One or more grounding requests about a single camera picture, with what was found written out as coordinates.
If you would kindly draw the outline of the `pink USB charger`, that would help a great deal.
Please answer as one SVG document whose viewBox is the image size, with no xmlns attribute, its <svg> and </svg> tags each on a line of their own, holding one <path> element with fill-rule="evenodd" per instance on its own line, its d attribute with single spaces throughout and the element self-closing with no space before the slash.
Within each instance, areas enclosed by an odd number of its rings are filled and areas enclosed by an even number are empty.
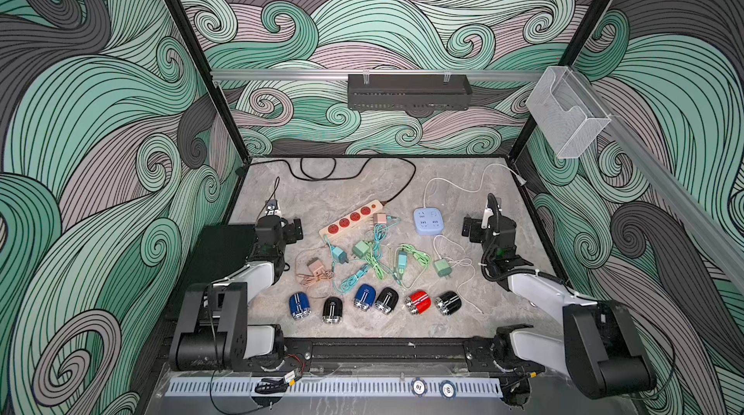
<svg viewBox="0 0 744 415">
<path fill-rule="evenodd" d="M 326 271 L 326 268 L 320 259 L 311 260 L 307 264 L 307 267 L 314 277 L 321 277 Z"/>
<path fill-rule="evenodd" d="M 384 213 L 377 213 L 374 215 L 374 223 L 376 225 L 387 225 L 388 222 L 388 216 Z"/>
</svg>

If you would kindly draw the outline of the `teal USB charger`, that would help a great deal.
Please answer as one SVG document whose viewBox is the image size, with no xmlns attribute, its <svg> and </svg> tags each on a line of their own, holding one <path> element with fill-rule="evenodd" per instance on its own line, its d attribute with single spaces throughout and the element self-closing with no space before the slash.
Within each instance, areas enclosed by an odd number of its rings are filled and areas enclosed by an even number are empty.
<svg viewBox="0 0 744 415">
<path fill-rule="evenodd" d="M 334 262 L 339 264 L 346 264 L 348 262 L 348 254 L 340 246 L 331 246 L 329 250 L 331 251 L 331 257 Z"/>
</svg>

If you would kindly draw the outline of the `beige power strip red sockets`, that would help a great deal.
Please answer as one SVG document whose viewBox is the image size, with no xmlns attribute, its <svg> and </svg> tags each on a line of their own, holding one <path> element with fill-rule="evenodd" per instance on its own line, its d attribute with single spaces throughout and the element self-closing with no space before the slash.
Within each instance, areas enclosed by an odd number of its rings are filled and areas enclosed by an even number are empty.
<svg viewBox="0 0 744 415">
<path fill-rule="evenodd" d="M 373 225 L 377 215 L 382 213 L 383 209 L 384 204 L 380 200 L 372 200 L 344 214 L 339 219 L 331 221 L 318 234 L 321 239 L 331 240 L 349 234 L 355 228 Z"/>
</svg>

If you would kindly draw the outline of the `green USB charger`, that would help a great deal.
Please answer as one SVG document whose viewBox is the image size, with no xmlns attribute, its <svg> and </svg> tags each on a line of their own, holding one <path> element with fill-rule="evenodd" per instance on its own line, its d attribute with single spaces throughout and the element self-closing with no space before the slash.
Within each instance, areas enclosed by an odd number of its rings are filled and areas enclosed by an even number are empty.
<svg viewBox="0 0 744 415">
<path fill-rule="evenodd" d="M 369 242 L 366 241 L 359 241 L 352 248 L 354 256 L 360 259 L 364 259 L 365 256 L 368 256 L 368 254 L 372 252 L 372 250 L 372 246 L 370 246 Z"/>
</svg>

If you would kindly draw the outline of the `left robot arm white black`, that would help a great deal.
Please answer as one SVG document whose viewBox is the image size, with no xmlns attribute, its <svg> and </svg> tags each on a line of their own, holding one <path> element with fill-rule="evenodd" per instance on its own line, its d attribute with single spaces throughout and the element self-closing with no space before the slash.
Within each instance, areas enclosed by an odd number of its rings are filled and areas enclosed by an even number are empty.
<svg viewBox="0 0 744 415">
<path fill-rule="evenodd" d="M 251 372 L 285 358 L 279 325 L 248 323 L 250 303 L 281 279 L 287 246 L 304 238 L 300 219 L 264 215 L 251 224 L 201 231 L 185 281 L 170 309 L 177 314 L 170 367 L 177 372 Z"/>
</svg>

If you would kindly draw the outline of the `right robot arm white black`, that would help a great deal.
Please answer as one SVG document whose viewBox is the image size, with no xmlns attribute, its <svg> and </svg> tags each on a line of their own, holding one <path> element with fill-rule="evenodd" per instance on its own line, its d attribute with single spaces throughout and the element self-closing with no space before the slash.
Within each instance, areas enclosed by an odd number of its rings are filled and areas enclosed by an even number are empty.
<svg viewBox="0 0 744 415">
<path fill-rule="evenodd" d="M 482 247 L 482 275 L 536 306 L 562 328 L 559 338 L 528 324 L 501 327 L 494 337 L 495 364 L 527 370 L 534 364 L 571 379 L 591 400 L 649 391 L 658 378 L 629 308 L 571 289 L 517 254 L 512 219 L 488 210 L 465 217 L 462 235 Z"/>
</svg>

